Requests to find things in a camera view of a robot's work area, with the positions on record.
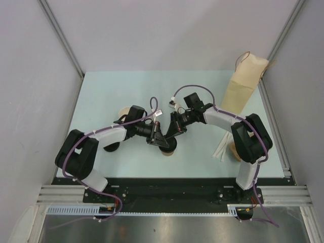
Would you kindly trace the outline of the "black plastic cup lid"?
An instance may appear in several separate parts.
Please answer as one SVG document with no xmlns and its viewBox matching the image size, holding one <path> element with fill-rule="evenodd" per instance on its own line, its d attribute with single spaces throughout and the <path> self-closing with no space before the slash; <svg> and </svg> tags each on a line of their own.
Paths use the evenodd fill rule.
<svg viewBox="0 0 324 243">
<path fill-rule="evenodd" d="M 166 140 L 168 143 L 168 147 L 159 147 L 160 151 L 175 151 L 177 147 L 177 140 L 175 137 L 169 138 Z"/>
</svg>

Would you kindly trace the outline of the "stack of brown paper cups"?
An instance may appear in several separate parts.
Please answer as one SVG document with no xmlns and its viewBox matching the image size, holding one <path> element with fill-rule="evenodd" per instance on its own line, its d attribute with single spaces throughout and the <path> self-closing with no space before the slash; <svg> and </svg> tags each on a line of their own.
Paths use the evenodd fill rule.
<svg viewBox="0 0 324 243">
<path fill-rule="evenodd" d="M 130 111 L 130 107 L 124 107 L 118 112 L 119 118 L 121 118 L 123 115 L 127 115 Z"/>
</svg>

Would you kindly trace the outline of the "brown paper coffee cup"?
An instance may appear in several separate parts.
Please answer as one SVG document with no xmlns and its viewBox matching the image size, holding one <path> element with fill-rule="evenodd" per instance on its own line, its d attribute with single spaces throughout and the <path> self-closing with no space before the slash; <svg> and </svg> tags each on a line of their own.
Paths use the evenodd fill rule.
<svg viewBox="0 0 324 243">
<path fill-rule="evenodd" d="M 164 156 L 171 156 L 171 155 L 174 154 L 174 151 L 162 151 L 162 154 L 163 154 Z"/>
</svg>

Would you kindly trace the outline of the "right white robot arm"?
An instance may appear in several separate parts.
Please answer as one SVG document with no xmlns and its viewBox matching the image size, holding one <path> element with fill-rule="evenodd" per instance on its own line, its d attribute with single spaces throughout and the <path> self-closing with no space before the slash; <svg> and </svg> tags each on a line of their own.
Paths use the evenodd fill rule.
<svg viewBox="0 0 324 243">
<path fill-rule="evenodd" d="M 174 111 L 170 114 L 166 139 L 185 133 L 186 127 L 193 123 L 213 125 L 230 132 L 236 152 L 242 160 L 236 178 L 238 187 L 234 189 L 233 196 L 237 202 L 246 203 L 252 197 L 250 188 L 257 182 L 258 163 L 267 158 L 268 151 L 273 147 L 260 117 L 254 113 L 239 117 L 216 110 L 212 103 L 204 104 L 197 93 L 186 96 L 184 101 L 188 107 L 184 113 Z"/>
</svg>

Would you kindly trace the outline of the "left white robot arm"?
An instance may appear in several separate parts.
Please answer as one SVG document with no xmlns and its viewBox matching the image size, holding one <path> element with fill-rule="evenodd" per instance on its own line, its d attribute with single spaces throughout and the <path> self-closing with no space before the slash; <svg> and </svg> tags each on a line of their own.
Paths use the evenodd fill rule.
<svg viewBox="0 0 324 243">
<path fill-rule="evenodd" d="M 133 105 L 110 129 L 93 132 L 87 137 L 77 129 L 70 131 L 55 158 L 55 165 L 94 189 L 94 196 L 100 202 L 109 201 L 112 190 L 108 187 L 108 180 L 94 169 L 99 148 L 109 152 L 115 151 L 121 142 L 135 135 L 146 138 L 149 145 L 170 148 L 161 132 L 160 123 L 152 121 L 147 124 L 144 117 L 146 113 L 144 108 Z"/>
</svg>

